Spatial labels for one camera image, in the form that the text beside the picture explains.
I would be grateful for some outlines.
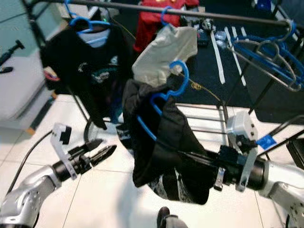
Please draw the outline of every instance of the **person's foot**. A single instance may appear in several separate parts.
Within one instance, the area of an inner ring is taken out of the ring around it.
[[[162,219],[166,217],[167,215],[170,215],[170,210],[167,207],[162,207],[157,215],[157,228],[161,228]]]

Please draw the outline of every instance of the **wall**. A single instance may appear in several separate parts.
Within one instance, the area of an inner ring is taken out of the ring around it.
[[[34,13],[39,12],[45,4],[42,2],[36,5]],[[0,0],[0,21],[24,12],[25,9],[20,0]],[[60,22],[61,17],[55,4],[51,4],[38,19],[38,24],[46,37],[58,28]],[[14,56],[28,56],[37,49],[26,15],[0,23],[0,55],[12,47],[16,39],[23,43],[25,49],[17,50]]]

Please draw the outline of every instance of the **black clothing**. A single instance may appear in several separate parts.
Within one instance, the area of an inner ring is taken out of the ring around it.
[[[104,127],[102,118],[106,116],[117,122],[124,85],[132,76],[130,55],[120,28],[105,27],[110,33],[101,47],[91,47],[73,28],[68,28],[41,50],[43,66],[51,67],[61,82],[79,96],[98,127]]]
[[[167,92],[166,85],[153,88],[148,84],[128,80],[123,93],[124,126],[117,132],[128,145],[129,130],[135,158],[133,181],[136,187],[148,184],[156,194],[170,200],[206,203],[214,179],[210,171],[189,161],[179,151],[195,152],[207,156],[189,127],[187,118],[175,106],[171,97],[167,102],[156,99],[162,110],[159,116],[150,104],[150,96]],[[139,115],[157,137],[154,141],[141,127]]]

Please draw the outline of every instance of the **blue clothes hanger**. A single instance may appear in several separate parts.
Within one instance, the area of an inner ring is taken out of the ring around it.
[[[270,68],[271,70],[277,72],[283,78],[285,78],[289,83],[285,83],[281,79],[278,79],[273,74],[269,73],[273,79],[279,83],[286,86],[291,91],[299,91],[302,86],[304,86],[304,66],[298,61],[288,50],[287,45],[284,42],[286,38],[292,36],[296,29],[296,24],[293,21],[287,21],[289,24],[289,32],[285,35],[269,38],[261,38],[257,36],[238,36],[236,38],[231,38],[231,43],[235,47],[235,50],[239,50],[242,53],[252,57],[256,61],[260,62],[264,66]],[[257,51],[254,52],[240,45],[240,43],[251,43],[257,45]],[[275,52],[270,49],[266,44],[270,44],[275,48]],[[288,58],[292,61],[297,68],[299,75],[295,75],[293,69],[285,60]],[[274,63],[277,59],[280,59],[285,67],[278,66]]]
[[[181,60],[176,60],[172,63],[170,63],[169,67],[170,69],[174,68],[175,66],[181,66],[181,68],[184,71],[185,74],[185,78],[183,80],[183,83],[181,84],[180,88],[176,91],[173,90],[169,90],[166,94],[164,93],[156,93],[153,94],[150,98],[150,104],[152,105],[152,107],[155,109],[155,111],[159,114],[162,115],[162,111],[159,109],[159,107],[155,104],[154,99],[157,97],[160,97],[162,99],[164,99],[165,101],[167,101],[169,99],[170,96],[180,96],[185,92],[185,89],[188,85],[188,81],[189,81],[189,71],[188,68],[186,66],[186,64],[181,61]],[[140,123],[140,125],[142,126],[142,128],[147,132],[147,134],[154,140],[156,141],[156,136],[151,132],[151,130],[148,128],[148,126],[144,123],[144,121],[142,120],[142,118],[137,115],[137,120]]]
[[[87,32],[94,31],[93,30],[93,25],[110,25],[110,23],[108,23],[108,22],[99,21],[99,20],[89,20],[88,18],[81,17],[81,16],[77,15],[76,13],[71,12],[71,10],[70,10],[70,8],[68,6],[69,2],[70,2],[70,0],[65,0],[64,5],[65,5],[65,7],[66,7],[66,9],[67,9],[67,11],[68,11],[68,13],[70,15],[76,16],[75,18],[73,18],[70,21],[69,25],[70,26],[74,26],[76,24],[76,22],[78,22],[80,20],[84,20],[84,21],[87,22],[88,27],[89,27],[88,29],[85,29],[85,30],[77,32],[77,34],[87,33]],[[96,42],[99,42],[99,41],[102,41],[102,40],[105,40],[105,39],[107,39],[107,37],[101,37],[101,38],[98,38],[98,39],[90,40],[90,41],[87,42],[87,44],[93,44],[93,43],[96,43]]]
[[[168,22],[164,21],[163,17],[165,16],[165,13],[167,12],[167,10],[168,10],[168,9],[172,9],[172,8],[173,8],[173,7],[171,7],[171,6],[166,6],[166,7],[163,9],[163,11],[161,12],[161,22],[162,22],[162,25],[163,25],[163,26],[166,26],[166,25],[169,24]]]

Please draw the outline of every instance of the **black motor joint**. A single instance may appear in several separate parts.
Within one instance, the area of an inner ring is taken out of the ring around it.
[[[251,149],[257,147],[255,140],[250,140],[243,135],[237,135],[237,145],[242,151],[243,155],[248,155]]]

